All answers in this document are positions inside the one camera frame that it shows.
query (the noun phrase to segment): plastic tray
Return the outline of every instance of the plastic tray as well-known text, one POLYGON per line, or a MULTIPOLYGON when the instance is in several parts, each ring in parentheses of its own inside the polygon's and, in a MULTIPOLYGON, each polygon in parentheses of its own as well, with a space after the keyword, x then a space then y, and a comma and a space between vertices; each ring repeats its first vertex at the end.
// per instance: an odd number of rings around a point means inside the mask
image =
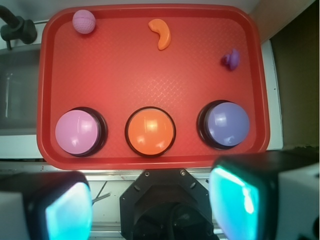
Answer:
POLYGON ((69 8, 45 26, 40 53, 37 142, 44 159, 66 170, 210 167, 224 154, 265 151, 270 138, 267 94, 258 31, 244 12, 229 6, 193 4, 109 5, 69 8), (96 17, 95 30, 77 33, 73 14, 96 17), (158 50, 159 35, 148 22, 163 19, 171 43, 158 50), (232 48, 240 64, 221 64, 232 48), (250 119, 244 142, 218 150, 197 132, 201 109, 214 100, 242 106, 250 119), (171 149, 156 158, 138 156, 128 146, 125 126, 139 108, 165 110, 176 125, 171 149), (105 146, 90 157, 64 152, 55 139, 58 119, 76 107, 105 118, 105 146))

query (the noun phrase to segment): purple button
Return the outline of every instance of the purple button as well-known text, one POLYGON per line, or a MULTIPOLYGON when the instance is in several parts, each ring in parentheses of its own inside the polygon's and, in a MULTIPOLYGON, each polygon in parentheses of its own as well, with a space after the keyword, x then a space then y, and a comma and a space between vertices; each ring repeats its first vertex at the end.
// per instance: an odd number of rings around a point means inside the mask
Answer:
POLYGON ((243 142, 250 129, 246 111, 233 102, 223 102, 207 112, 207 131, 218 144, 233 147, 243 142))
POLYGON ((82 155, 94 148, 100 136, 99 122, 83 110, 65 113, 55 127, 59 146, 72 155, 82 155))

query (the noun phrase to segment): pink button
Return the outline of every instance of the pink button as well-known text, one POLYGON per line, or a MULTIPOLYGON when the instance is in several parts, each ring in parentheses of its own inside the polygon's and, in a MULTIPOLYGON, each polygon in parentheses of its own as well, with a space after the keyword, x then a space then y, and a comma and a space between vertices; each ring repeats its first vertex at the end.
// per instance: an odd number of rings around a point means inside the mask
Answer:
POLYGON ((59 146, 72 155, 82 155, 95 147, 99 140, 99 122, 88 112, 71 110, 65 113, 55 127, 59 146))

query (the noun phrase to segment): large round button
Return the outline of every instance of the large round button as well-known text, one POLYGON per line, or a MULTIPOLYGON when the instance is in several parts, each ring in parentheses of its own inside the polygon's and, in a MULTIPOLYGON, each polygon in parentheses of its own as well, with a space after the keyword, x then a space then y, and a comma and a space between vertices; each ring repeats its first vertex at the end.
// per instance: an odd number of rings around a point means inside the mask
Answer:
POLYGON ((209 103, 199 114, 198 130, 211 147, 230 149, 243 142, 250 129, 246 111, 233 102, 218 100, 209 103))
POLYGON ((67 153, 86 157, 102 148, 107 139, 107 125, 102 116, 88 107, 66 112, 55 127, 55 138, 67 153))
POLYGON ((144 107, 130 116, 125 127, 125 137, 137 154, 157 157, 173 145, 176 127, 172 118, 162 109, 144 107))

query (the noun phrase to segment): sink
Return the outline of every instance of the sink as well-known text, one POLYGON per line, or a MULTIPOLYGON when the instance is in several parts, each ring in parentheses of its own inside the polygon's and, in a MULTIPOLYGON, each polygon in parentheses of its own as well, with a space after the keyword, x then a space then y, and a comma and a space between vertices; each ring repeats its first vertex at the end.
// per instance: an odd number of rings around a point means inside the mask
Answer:
POLYGON ((0 50, 0 136, 36 134, 40 47, 0 50))

